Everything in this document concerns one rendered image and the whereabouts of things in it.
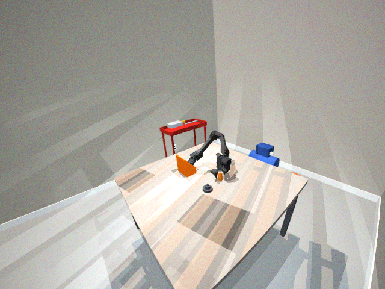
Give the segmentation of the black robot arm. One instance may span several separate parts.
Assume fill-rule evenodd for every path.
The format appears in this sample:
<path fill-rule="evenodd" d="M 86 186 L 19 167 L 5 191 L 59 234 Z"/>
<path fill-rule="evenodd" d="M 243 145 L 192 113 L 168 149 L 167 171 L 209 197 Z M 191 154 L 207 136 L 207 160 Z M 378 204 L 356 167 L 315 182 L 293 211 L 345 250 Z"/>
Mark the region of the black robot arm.
<path fill-rule="evenodd" d="M 196 161 L 202 158 L 204 151 L 216 139 L 220 139 L 220 142 L 221 142 L 220 152 L 222 153 L 222 155 L 220 153 L 215 154 L 217 156 L 217 162 L 224 164 L 224 166 L 220 166 L 220 171 L 222 171 L 223 173 L 227 173 L 230 170 L 229 166 L 231 165 L 232 159 L 229 158 L 229 150 L 226 145 L 224 134 L 216 130 L 211 132 L 209 138 L 200 149 L 190 154 L 190 159 L 187 162 L 194 165 Z"/>

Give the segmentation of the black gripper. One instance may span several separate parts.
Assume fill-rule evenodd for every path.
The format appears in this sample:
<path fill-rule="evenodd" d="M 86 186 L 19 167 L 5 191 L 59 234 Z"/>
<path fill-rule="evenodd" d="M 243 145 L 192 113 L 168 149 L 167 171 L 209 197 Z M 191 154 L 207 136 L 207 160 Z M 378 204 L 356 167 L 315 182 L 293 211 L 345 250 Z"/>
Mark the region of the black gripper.
<path fill-rule="evenodd" d="M 224 164 L 218 163 L 218 162 L 216 162 L 216 163 L 217 163 L 217 166 L 216 166 L 217 169 L 212 169 L 211 174 L 213 174 L 217 179 L 218 178 L 218 172 L 220 171 L 220 166 L 224 166 Z"/>

